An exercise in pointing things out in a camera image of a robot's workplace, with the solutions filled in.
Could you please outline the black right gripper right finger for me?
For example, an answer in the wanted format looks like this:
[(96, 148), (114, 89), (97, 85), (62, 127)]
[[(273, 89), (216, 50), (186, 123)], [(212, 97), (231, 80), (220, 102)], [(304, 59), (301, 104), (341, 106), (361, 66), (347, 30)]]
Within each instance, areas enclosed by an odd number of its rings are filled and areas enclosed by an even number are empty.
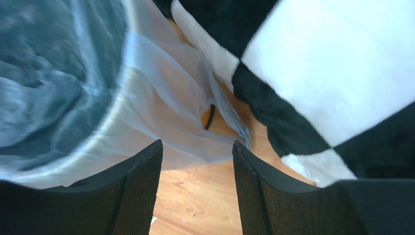
[(412, 235), (414, 180), (338, 181), (319, 188), (232, 148), (245, 235)]

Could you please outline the black white checkered pillow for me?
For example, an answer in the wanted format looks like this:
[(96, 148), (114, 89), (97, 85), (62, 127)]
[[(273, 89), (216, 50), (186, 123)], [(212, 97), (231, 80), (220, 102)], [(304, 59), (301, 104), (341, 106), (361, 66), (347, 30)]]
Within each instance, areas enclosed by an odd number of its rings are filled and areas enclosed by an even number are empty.
[(320, 187), (415, 176), (412, 0), (158, 0)]

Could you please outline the translucent blue plastic bag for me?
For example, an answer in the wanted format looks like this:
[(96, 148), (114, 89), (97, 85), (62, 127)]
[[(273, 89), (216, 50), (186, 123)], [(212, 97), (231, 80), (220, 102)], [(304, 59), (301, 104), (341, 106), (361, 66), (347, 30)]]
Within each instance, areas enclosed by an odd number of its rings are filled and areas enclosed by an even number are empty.
[(250, 133), (152, 1), (1, 1), (2, 179), (69, 186), (158, 139), (170, 170), (228, 161)]

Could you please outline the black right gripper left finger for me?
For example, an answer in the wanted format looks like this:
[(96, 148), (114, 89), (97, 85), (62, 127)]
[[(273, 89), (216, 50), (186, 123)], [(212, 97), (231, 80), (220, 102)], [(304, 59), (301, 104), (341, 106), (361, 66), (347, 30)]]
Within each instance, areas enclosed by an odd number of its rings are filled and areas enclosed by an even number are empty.
[(163, 145), (68, 187), (0, 183), (3, 235), (147, 235), (157, 197)]

